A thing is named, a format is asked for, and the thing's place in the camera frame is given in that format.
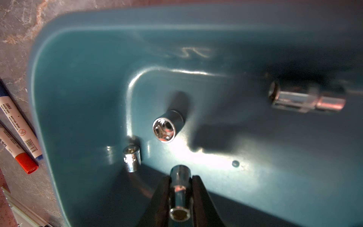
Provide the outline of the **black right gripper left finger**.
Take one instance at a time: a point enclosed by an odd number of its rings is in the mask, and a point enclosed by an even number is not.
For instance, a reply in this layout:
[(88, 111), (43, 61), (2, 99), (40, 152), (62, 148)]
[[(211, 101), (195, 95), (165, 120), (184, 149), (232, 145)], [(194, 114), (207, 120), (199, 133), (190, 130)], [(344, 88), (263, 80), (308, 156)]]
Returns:
[(137, 227), (168, 227), (170, 180), (162, 178)]

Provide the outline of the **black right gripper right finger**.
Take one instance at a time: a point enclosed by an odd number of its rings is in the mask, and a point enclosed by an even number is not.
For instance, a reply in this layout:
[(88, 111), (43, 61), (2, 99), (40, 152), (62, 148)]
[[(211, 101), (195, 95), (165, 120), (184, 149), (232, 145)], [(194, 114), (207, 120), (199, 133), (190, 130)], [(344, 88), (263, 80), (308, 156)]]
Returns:
[(192, 177), (193, 226), (225, 227), (200, 176)]

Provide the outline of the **small short chrome socket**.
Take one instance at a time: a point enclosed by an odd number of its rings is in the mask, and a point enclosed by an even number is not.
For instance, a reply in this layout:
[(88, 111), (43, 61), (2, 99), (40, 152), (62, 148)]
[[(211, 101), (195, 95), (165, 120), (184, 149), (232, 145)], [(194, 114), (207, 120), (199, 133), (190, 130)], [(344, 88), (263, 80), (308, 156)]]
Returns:
[(184, 165), (174, 166), (170, 172), (170, 211), (173, 221), (185, 222), (190, 219), (190, 202), (192, 194), (192, 174)]

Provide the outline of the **large chrome socket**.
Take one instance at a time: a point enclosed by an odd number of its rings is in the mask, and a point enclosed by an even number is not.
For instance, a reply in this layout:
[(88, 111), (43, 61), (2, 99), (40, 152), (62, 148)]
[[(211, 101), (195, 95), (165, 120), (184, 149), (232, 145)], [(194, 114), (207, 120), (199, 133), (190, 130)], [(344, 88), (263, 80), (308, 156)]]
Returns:
[(152, 125), (155, 137), (162, 143), (172, 142), (185, 124), (184, 117), (177, 110), (168, 110)]

